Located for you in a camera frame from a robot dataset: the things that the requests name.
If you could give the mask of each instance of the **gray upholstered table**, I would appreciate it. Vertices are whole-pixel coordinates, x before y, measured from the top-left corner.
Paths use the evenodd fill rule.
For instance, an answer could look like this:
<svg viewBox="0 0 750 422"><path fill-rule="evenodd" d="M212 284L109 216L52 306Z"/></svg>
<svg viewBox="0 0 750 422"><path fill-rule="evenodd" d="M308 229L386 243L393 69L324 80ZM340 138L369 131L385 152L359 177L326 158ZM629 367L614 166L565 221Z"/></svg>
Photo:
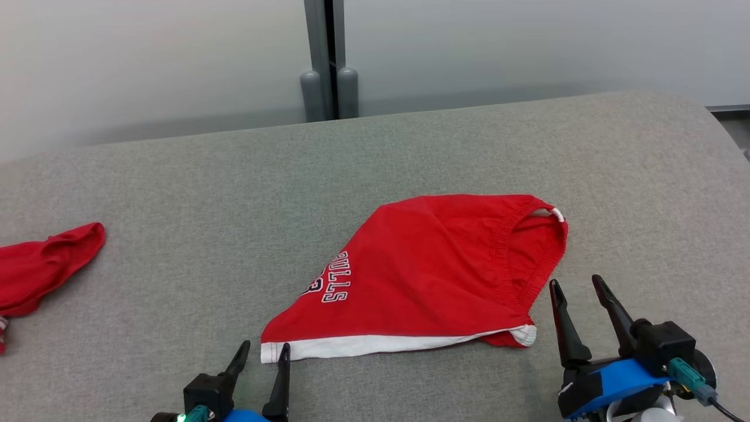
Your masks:
<svg viewBox="0 0 750 422"><path fill-rule="evenodd" d="M0 419L149 420L253 342L238 406L260 409L259 361L283 311L381 203L530 193L570 224L555 276L598 357L617 352L590 287L634 317L675 320L750 417L750 165L701 107L645 93L120 143L0 166L0 244L100 221L104 248L12 321ZM558 420L548 293L526 350L472 342L292 364L292 420ZM688 422L721 420L678 402Z"/></svg>

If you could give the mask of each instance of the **white wall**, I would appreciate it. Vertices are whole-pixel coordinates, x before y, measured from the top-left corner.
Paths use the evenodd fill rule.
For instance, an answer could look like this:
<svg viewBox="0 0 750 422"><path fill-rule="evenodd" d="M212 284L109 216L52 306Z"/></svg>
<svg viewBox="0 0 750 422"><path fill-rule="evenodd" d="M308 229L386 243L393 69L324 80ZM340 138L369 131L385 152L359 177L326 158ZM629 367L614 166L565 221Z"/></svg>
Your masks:
<svg viewBox="0 0 750 422"><path fill-rule="evenodd" d="M750 104L746 0L344 0L360 114L617 89Z"/></svg>
<svg viewBox="0 0 750 422"><path fill-rule="evenodd" d="M302 0L3 0L0 161L305 120Z"/></svg>

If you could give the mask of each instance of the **teal connector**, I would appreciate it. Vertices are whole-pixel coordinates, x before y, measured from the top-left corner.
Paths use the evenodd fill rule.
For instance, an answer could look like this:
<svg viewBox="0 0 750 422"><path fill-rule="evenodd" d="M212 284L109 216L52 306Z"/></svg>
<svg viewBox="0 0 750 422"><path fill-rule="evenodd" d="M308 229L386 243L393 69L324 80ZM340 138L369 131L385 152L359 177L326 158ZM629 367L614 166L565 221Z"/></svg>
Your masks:
<svg viewBox="0 0 750 422"><path fill-rule="evenodd" d="M706 385L706 379L679 357L669 361L669 375L690 391Z"/></svg>
<svg viewBox="0 0 750 422"><path fill-rule="evenodd" d="M198 405L185 416L184 422L209 422L209 408Z"/></svg>

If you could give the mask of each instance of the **red garment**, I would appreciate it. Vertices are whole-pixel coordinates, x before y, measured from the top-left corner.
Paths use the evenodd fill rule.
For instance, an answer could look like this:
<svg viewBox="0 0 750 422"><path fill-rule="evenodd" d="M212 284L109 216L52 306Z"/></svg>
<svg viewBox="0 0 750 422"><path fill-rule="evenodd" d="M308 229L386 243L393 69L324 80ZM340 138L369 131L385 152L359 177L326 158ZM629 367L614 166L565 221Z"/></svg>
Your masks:
<svg viewBox="0 0 750 422"><path fill-rule="evenodd" d="M378 208L261 335L261 361L437 348L528 347L529 316L568 224L530 195L425 196Z"/></svg>
<svg viewBox="0 0 750 422"><path fill-rule="evenodd" d="M104 244L104 227L91 223L51 236L0 248L0 315L21 316L86 265Z"/></svg>

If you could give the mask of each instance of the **red shorts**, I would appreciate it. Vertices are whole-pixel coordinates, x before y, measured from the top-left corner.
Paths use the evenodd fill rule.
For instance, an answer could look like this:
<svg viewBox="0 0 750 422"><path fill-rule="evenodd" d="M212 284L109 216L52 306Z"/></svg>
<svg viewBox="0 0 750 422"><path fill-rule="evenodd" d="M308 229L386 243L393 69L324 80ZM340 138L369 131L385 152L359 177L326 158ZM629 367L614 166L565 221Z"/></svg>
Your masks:
<svg viewBox="0 0 750 422"><path fill-rule="evenodd" d="M534 299L568 224L530 195L424 196L379 207L291 307L261 361L438 348L471 339L528 347Z"/></svg>

